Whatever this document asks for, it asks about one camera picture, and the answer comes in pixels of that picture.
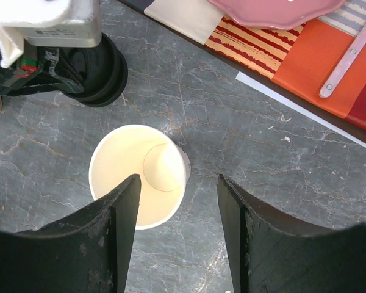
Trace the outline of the black coffee cup lid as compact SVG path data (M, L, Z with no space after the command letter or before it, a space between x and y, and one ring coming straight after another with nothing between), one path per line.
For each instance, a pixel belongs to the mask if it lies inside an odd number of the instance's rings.
M84 88L81 93L65 92L64 95L88 107L104 107L122 94L128 78L127 62L106 34L102 34L101 42L94 48L64 51L82 77Z

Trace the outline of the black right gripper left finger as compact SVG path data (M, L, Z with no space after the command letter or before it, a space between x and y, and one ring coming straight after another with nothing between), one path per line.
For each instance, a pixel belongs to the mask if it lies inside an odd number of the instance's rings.
M0 292L124 292L141 180L39 230L0 230Z

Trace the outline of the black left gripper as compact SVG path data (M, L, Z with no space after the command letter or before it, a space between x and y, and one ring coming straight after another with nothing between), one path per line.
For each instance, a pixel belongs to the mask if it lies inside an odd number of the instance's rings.
M62 48L36 47L25 42L24 54L13 65L0 66L0 106L3 96L56 90L70 94L84 91L82 76Z

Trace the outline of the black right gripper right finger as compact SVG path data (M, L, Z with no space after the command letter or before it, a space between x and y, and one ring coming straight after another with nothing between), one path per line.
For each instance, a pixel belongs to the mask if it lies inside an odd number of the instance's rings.
M332 230L217 183L235 292L366 292L366 222Z

